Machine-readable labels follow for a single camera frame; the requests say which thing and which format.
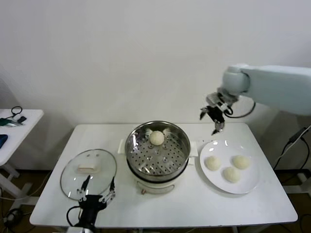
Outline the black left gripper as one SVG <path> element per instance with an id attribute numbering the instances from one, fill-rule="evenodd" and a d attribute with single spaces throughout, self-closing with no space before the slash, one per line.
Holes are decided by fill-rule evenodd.
<path id="1" fill-rule="evenodd" d="M 101 195 L 86 195 L 89 181 L 90 175 L 83 181 L 81 188 L 77 189 L 79 207 L 82 210 L 79 225 L 95 225 L 98 213 L 104 210 L 107 203 L 110 203 L 116 196 L 115 177 L 112 178 L 109 187 Z"/>

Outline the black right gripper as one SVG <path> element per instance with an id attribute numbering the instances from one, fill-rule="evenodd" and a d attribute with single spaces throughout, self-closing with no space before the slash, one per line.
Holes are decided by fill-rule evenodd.
<path id="1" fill-rule="evenodd" d="M 217 133 L 221 133 L 225 127 L 225 119 L 223 117 L 223 112 L 218 107 L 205 106 L 200 109 L 199 119 L 202 120 L 206 114 L 214 122 L 214 130 L 211 135 L 215 135 Z"/>

